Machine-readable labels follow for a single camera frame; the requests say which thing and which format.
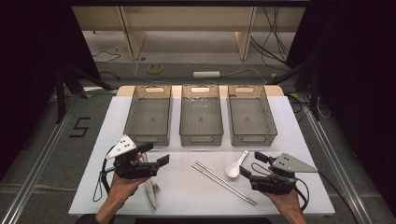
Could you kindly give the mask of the dark curtain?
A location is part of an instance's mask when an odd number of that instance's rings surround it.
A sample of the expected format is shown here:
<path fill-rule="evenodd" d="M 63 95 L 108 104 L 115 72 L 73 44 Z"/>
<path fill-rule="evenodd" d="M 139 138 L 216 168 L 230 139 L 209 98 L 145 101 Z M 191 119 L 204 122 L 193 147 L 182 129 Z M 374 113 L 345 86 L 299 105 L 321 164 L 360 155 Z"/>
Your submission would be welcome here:
<path fill-rule="evenodd" d="M 0 0 L 0 181 L 72 67 L 100 76 L 73 8 Z"/>
<path fill-rule="evenodd" d="M 309 0 L 287 63 L 308 57 L 319 93 L 396 216 L 396 0 Z"/>

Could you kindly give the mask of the grey translucent plastic bin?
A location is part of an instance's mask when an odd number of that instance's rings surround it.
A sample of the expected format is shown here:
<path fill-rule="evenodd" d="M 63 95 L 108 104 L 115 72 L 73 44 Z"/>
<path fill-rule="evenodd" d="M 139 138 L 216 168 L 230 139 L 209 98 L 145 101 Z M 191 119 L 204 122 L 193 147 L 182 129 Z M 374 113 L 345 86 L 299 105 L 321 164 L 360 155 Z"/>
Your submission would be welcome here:
<path fill-rule="evenodd" d="M 137 145 L 169 145 L 172 88 L 170 85 L 136 86 L 124 134 Z"/>
<path fill-rule="evenodd" d="M 277 129 L 264 86 L 230 85 L 228 111 L 234 147 L 269 147 Z"/>
<path fill-rule="evenodd" d="M 183 85 L 179 135 L 183 147 L 220 146 L 223 123 L 218 85 Z"/>

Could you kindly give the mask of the white power strip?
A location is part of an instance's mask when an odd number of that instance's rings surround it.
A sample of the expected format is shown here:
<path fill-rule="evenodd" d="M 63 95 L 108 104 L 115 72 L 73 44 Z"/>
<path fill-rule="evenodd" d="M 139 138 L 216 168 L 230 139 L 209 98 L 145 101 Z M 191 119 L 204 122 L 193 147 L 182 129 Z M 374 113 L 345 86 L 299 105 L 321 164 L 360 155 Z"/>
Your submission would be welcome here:
<path fill-rule="evenodd" d="M 195 78 L 217 78 L 220 77 L 219 71 L 200 71 L 200 72 L 193 72 L 193 77 Z"/>

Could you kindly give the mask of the light wooden furniture frame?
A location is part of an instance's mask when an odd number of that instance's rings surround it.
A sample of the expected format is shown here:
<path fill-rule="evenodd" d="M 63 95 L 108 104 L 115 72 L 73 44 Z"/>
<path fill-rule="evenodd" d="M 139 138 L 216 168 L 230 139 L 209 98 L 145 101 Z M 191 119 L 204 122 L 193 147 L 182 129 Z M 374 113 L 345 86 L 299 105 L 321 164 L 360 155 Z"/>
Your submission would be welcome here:
<path fill-rule="evenodd" d="M 233 32 L 241 60 L 251 34 L 298 30 L 304 7 L 73 7 L 83 31 L 122 31 L 130 57 L 139 56 L 148 31 Z"/>

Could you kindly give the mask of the white ceramic spoon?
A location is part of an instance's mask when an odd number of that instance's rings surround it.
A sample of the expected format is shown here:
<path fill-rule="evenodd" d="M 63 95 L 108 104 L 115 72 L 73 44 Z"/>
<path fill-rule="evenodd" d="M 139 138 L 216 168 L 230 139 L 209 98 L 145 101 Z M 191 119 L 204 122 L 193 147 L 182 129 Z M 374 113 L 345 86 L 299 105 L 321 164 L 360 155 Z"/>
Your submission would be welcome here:
<path fill-rule="evenodd" d="M 236 178 L 240 174 L 240 165 L 243 163 L 246 156 L 249 154 L 247 150 L 244 150 L 240 157 L 226 169 L 226 175 L 230 178 Z"/>

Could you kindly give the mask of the person's right hand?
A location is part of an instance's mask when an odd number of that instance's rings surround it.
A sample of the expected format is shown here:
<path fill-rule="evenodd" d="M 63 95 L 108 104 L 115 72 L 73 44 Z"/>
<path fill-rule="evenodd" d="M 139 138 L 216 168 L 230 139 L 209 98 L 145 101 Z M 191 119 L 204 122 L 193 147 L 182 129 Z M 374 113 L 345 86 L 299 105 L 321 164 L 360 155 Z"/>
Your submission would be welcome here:
<path fill-rule="evenodd" d="M 276 195 L 264 192 L 265 195 L 283 215 L 299 213 L 301 211 L 298 193 L 293 189 L 289 194 Z"/>

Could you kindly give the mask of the yellow tape roll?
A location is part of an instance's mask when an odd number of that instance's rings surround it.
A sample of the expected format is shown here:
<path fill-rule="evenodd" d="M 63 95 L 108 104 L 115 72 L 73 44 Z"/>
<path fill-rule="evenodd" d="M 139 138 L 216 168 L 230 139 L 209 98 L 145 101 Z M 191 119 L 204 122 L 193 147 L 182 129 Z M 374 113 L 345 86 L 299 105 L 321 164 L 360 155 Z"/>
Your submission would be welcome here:
<path fill-rule="evenodd" d="M 148 72 L 151 75 L 159 75 L 163 71 L 163 66 L 161 64 L 151 64 L 148 67 Z"/>

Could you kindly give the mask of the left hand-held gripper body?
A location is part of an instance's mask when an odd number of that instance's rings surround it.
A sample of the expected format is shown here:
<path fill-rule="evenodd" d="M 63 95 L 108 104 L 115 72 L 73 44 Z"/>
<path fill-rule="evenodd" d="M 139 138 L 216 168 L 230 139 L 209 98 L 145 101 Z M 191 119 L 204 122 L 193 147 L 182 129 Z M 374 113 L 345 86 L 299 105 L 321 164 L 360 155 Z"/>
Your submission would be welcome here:
<path fill-rule="evenodd" d="M 140 162 L 137 158 L 139 146 L 124 135 L 106 154 L 105 161 L 113 159 L 114 171 L 119 177 L 137 179 L 156 176 L 159 170 L 158 162 Z"/>

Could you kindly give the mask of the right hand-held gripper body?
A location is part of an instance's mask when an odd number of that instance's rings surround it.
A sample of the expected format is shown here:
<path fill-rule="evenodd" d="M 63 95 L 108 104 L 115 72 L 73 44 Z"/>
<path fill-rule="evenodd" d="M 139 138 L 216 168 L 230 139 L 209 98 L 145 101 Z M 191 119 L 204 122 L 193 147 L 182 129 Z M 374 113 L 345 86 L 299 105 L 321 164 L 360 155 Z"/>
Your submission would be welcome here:
<path fill-rule="evenodd" d="M 296 173 L 317 173 L 318 169 L 288 153 L 282 153 L 269 164 L 272 173 L 267 176 L 251 175 L 250 184 L 254 190 L 274 193 L 276 195 L 289 194 L 296 186 Z"/>

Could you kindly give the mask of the person's left hand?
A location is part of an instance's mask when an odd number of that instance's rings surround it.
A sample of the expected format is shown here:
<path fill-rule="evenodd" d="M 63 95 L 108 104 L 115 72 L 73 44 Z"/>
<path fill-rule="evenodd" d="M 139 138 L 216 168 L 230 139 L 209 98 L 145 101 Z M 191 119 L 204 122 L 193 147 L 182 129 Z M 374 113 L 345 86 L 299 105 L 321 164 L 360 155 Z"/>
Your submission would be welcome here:
<path fill-rule="evenodd" d="M 107 199 L 114 204 L 124 204 L 132 195 L 134 195 L 139 186 L 148 180 L 148 177 L 125 179 L 114 174 Z"/>

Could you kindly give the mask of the aluminium floor rail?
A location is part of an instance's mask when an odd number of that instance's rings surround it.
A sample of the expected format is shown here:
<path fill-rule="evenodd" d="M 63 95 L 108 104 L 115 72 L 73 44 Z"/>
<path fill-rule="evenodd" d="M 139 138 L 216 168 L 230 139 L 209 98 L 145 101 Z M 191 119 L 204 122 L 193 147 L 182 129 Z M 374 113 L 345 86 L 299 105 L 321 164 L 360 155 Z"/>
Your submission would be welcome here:
<path fill-rule="evenodd" d="M 19 190 L 17 191 L 14 199 L 11 201 L 5 216 L 1 219 L 1 224 L 17 224 L 17 221 L 28 202 L 39 177 L 43 173 L 51 154 L 59 142 L 59 139 L 78 100 L 78 95 L 74 94 L 71 96 L 65 108 L 64 116 L 58 123 L 55 124 L 55 127 L 53 128 L 46 145 L 40 152 L 33 168 L 26 177 L 25 181 L 19 187 Z"/>
<path fill-rule="evenodd" d="M 322 151 L 332 168 L 339 185 L 339 189 L 343 192 L 342 198 L 344 199 L 346 206 L 349 208 L 349 211 L 358 224 L 373 224 L 373 220 L 369 216 L 369 213 L 363 204 L 363 200 L 350 180 L 347 170 L 337 157 L 334 147 L 319 121 L 319 114 L 317 113 L 318 107 L 315 105 L 318 100 L 309 99 L 305 93 L 300 94 L 299 98 L 304 102 L 308 100 L 310 101 L 309 106 L 304 108 L 307 120 L 310 123 Z"/>

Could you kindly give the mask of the black metal stand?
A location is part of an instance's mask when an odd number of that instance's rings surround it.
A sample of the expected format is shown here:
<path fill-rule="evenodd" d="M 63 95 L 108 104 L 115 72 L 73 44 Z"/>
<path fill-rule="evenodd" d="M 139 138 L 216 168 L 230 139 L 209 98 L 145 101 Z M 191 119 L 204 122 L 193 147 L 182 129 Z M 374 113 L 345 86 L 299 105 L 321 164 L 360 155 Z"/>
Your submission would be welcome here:
<path fill-rule="evenodd" d="M 83 93 L 83 87 L 78 81 L 80 77 L 88 79 L 91 83 L 103 88 L 104 90 L 113 90 L 112 86 L 102 81 L 99 77 L 94 77 L 88 72 L 85 72 L 75 66 L 66 66 L 64 68 L 61 68 L 55 75 L 55 87 L 58 106 L 56 121 L 57 124 L 59 124 L 63 120 L 66 111 L 64 88 L 69 89 L 72 94 L 81 95 Z"/>
<path fill-rule="evenodd" d="M 318 69 L 315 67 L 315 63 L 307 59 L 303 63 L 289 70 L 283 76 L 276 78 L 270 82 L 270 85 L 280 84 L 296 75 L 305 79 L 310 78 L 310 106 L 311 113 L 316 120 L 319 120 L 319 109 L 318 109 Z"/>

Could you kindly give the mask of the white table mat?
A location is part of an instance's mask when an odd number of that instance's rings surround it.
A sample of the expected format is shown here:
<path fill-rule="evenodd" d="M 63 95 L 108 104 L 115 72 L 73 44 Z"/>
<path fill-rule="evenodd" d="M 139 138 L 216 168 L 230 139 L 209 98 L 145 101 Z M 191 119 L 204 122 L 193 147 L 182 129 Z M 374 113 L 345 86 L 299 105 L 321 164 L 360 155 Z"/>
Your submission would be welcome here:
<path fill-rule="evenodd" d="M 238 176 L 236 179 L 227 179 L 225 170 L 240 157 L 245 148 L 250 151 L 243 163 L 246 169 L 250 169 L 250 164 L 256 161 L 254 160 L 256 150 L 271 157 L 277 157 L 285 152 L 316 166 L 290 103 L 285 96 L 268 98 L 277 128 L 276 139 L 270 147 L 232 147 L 228 127 L 227 100 L 225 97 L 221 98 L 225 126 L 221 146 L 201 148 L 181 146 L 178 130 L 180 100 L 173 99 L 172 112 L 175 114 L 171 118 L 170 144 L 168 147 L 157 147 L 148 152 L 150 161 L 156 161 L 163 155 L 170 155 L 169 163 L 159 170 L 157 176 L 153 177 L 161 188 L 161 192 L 156 195 L 156 210 L 152 209 L 144 187 L 139 187 L 139 190 L 119 210 L 119 215 L 132 217 L 267 217 L 278 215 L 271 201 L 258 191 L 252 190 L 246 178 Z M 131 97 L 112 98 L 92 155 L 69 209 L 70 215 L 82 216 L 96 213 L 106 199 L 104 190 L 103 198 L 94 202 L 94 191 L 105 155 L 122 137 L 131 100 Z M 233 186 L 244 192 L 258 205 L 253 206 L 245 202 L 191 167 L 196 161 L 230 181 Z M 334 208 L 319 175 L 311 173 L 296 174 L 296 176 L 306 183 L 310 192 L 310 200 L 304 214 L 333 215 Z"/>

